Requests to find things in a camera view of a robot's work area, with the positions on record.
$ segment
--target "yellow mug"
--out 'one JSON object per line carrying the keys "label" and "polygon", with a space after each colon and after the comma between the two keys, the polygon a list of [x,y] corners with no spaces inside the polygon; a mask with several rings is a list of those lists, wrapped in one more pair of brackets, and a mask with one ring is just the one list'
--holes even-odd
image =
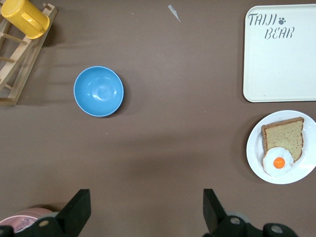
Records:
{"label": "yellow mug", "polygon": [[49,27],[49,18],[28,0],[6,0],[1,15],[33,40],[41,37]]}

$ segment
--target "plate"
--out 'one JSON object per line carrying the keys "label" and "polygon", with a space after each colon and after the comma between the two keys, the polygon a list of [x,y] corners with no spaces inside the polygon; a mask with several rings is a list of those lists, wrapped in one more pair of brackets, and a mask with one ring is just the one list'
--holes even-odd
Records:
{"label": "plate", "polygon": [[243,94],[250,102],[316,100],[316,4],[267,5],[245,17]]}
{"label": "plate", "polygon": [[[272,122],[283,121],[296,117],[303,117],[303,152],[302,156],[293,164],[291,170],[279,177],[272,177],[263,170],[262,160],[264,157],[261,126]],[[253,128],[247,142],[248,163],[261,179],[273,184],[290,184],[307,176],[316,166],[316,123],[308,115],[293,110],[275,112],[263,118]]]}

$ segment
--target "cup handle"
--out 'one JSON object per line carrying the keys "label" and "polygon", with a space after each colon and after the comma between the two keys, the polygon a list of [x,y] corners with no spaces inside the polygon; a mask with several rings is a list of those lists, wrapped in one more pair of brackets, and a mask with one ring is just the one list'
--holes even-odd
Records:
{"label": "cup handle", "polygon": [[37,29],[39,32],[45,32],[45,29],[37,23],[36,20],[34,20],[29,14],[27,13],[22,13],[21,15],[27,22],[29,22],[35,29]]}

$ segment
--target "bowl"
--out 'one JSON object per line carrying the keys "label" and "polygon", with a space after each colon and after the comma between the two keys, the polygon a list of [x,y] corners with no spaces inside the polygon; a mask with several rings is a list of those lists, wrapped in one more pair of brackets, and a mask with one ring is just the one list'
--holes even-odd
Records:
{"label": "bowl", "polygon": [[15,213],[13,216],[7,217],[0,221],[0,226],[12,226],[15,233],[22,231],[23,229],[31,226],[40,217],[52,213],[52,211],[33,207],[20,212]]}
{"label": "bowl", "polygon": [[93,66],[78,75],[74,96],[78,106],[87,114],[104,117],[120,107],[124,88],[114,71],[102,66]]}

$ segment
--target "pink container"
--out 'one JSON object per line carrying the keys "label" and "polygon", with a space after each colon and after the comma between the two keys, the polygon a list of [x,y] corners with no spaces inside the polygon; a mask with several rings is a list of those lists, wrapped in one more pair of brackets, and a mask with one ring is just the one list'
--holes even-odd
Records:
{"label": "pink container", "polygon": [[12,226],[15,233],[22,231],[23,229],[31,226],[41,216],[47,215],[52,211],[34,207],[15,213],[13,216],[5,218],[0,221],[0,226]]}

